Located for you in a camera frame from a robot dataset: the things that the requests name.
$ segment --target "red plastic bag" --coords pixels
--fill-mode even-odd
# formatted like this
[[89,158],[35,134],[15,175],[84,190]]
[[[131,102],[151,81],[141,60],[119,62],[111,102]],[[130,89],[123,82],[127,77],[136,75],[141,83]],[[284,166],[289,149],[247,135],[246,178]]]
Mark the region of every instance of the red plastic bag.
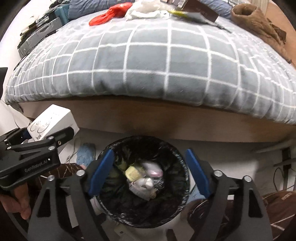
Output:
[[108,22],[112,18],[123,18],[127,12],[127,10],[132,6],[131,2],[116,4],[109,8],[109,10],[102,15],[99,15],[92,20],[90,20],[89,25],[100,25],[102,23]]

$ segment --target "black trash bag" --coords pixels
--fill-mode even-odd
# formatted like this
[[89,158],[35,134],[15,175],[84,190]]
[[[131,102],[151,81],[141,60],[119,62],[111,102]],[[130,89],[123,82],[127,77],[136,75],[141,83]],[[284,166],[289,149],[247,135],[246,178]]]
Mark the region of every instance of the black trash bag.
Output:
[[[114,151],[115,162],[97,199],[110,217],[131,227],[155,228],[181,212],[189,195],[189,172],[174,146],[155,137],[132,136],[106,148]],[[129,166],[144,160],[163,170],[164,188],[149,201],[129,190],[124,174]]]

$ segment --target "wooden bed frame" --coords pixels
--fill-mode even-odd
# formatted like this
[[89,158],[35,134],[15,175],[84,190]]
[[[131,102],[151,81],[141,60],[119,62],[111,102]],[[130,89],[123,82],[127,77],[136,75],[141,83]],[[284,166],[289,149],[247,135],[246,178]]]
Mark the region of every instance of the wooden bed frame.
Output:
[[96,96],[19,103],[30,118],[36,118],[51,104],[70,109],[82,128],[160,138],[275,142],[296,131],[296,126],[267,119],[146,98]]

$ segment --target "gray suitcase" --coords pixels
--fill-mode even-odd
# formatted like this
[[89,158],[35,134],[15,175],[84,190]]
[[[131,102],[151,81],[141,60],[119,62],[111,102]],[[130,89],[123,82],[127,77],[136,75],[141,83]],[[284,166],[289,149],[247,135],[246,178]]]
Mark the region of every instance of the gray suitcase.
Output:
[[56,18],[52,20],[51,22],[45,24],[40,29],[35,31],[30,37],[27,38],[27,40],[20,46],[19,48],[19,54],[20,57],[23,58],[26,56],[28,51],[35,47],[41,39],[43,39],[48,33],[58,30],[62,27],[62,23],[60,18]]

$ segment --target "silver screw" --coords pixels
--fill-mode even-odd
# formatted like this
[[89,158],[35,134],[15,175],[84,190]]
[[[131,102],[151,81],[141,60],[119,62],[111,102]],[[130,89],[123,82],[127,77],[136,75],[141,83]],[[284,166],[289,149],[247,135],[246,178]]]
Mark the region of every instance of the silver screw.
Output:
[[50,175],[50,176],[48,176],[47,179],[48,179],[48,181],[50,181],[50,182],[53,181],[53,180],[54,180],[54,175]]
[[222,176],[223,176],[223,173],[222,173],[220,170],[215,170],[215,171],[214,171],[214,175],[215,175],[216,177],[222,177]]
[[252,178],[250,176],[244,176],[244,180],[249,183],[252,181]]
[[76,172],[76,175],[80,176],[80,177],[83,176],[84,174],[85,174],[84,170],[79,170],[79,171]]

